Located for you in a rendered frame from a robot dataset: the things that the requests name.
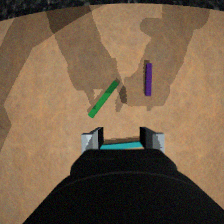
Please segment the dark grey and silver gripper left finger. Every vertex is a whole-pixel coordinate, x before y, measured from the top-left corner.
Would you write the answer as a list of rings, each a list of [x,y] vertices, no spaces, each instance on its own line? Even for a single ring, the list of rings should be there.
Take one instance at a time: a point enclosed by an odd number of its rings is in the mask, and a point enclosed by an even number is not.
[[[100,149],[104,143],[103,127],[81,134],[81,154],[88,149]]]

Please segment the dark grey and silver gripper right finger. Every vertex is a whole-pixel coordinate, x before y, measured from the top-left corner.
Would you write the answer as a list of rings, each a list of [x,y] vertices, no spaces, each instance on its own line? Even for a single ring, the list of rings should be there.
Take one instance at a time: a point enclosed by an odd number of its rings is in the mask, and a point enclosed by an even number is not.
[[[164,153],[165,134],[147,127],[140,127],[140,143],[144,149],[159,149]]]

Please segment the turquoise rod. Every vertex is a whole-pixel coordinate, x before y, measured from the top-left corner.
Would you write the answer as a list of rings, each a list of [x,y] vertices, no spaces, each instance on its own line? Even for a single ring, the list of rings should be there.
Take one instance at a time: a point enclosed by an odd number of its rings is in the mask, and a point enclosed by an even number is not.
[[[127,148],[137,148],[137,147],[143,147],[140,144],[140,141],[103,144],[100,149],[127,149]]]

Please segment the green rod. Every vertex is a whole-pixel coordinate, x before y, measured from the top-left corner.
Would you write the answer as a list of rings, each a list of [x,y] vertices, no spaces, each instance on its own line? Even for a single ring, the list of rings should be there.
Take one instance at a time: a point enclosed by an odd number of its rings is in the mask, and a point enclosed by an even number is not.
[[[96,115],[96,113],[103,106],[103,104],[106,102],[106,100],[109,98],[109,96],[112,94],[112,92],[116,89],[117,86],[118,83],[114,80],[108,87],[108,89],[105,91],[105,93],[102,95],[102,97],[95,104],[95,106],[92,108],[92,110],[89,112],[88,116],[93,118]]]

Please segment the purple rod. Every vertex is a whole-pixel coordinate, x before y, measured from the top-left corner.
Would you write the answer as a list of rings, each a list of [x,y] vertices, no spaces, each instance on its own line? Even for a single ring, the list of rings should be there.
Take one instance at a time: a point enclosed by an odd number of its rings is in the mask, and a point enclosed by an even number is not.
[[[145,96],[151,96],[151,90],[152,90],[152,63],[146,63]]]

